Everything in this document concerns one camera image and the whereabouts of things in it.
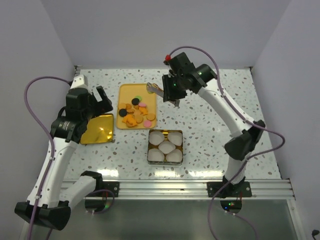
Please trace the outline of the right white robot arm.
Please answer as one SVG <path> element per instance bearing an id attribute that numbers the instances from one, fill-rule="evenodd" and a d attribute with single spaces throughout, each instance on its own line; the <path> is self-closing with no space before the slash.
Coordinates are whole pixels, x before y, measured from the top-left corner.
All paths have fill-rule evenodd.
<path id="1" fill-rule="evenodd" d="M 227 196 L 235 196 L 245 180 L 247 158 L 254 151 L 266 126 L 264 121 L 238 115 L 241 108 L 234 101 L 226 100 L 228 95 L 218 83 L 218 73 L 209 65 L 196 67 L 185 52 L 174 57 L 167 55 L 164 64 L 170 67 L 169 73 L 162 76 L 164 102 L 183 99 L 187 91 L 191 91 L 204 99 L 228 127 L 231 139 L 224 149 L 229 160 L 222 189 Z"/>

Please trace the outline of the gold tin lid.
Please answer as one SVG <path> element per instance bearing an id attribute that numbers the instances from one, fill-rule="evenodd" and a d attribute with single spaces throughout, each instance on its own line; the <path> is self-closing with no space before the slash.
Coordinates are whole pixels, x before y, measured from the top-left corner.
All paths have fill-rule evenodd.
<path id="1" fill-rule="evenodd" d="M 81 136 L 80 144 L 104 144 L 113 141 L 114 115 L 103 114 L 92 118 L 85 133 Z"/>

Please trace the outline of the metal serving tongs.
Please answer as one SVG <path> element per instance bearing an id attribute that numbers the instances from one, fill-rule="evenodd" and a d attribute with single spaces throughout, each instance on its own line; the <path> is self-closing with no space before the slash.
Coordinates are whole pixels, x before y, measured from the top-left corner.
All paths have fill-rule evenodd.
<path id="1" fill-rule="evenodd" d="M 146 84 L 146 90 L 154 92 L 154 94 L 160 96 L 163 100 L 165 100 L 165 93 L 164 91 L 155 83 L 148 82 Z M 169 103 L 173 104 L 175 107 L 179 107 L 180 101 L 179 100 L 168 100 Z"/>

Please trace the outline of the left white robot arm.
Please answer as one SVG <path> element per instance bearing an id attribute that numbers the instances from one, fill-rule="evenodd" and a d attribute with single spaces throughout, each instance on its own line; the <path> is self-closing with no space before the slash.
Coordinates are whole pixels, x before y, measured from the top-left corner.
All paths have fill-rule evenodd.
<path id="1" fill-rule="evenodd" d="M 80 74 L 68 82 L 70 89 L 65 106 L 45 133 L 48 149 L 38 179 L 27 199 L 18 202 L 15 214 L 29 223 L 61 231 L 67 225 L 72 209 L 86 196 L 103 193 L 103 177 L 94 171 L 84 171 L 68 189 L 61 191 L 70 159 L 77 149 L 91 119 L 113 110 L 102 86 L 96 87 L 98 101 L 88 87 L 88 79 Z"/>

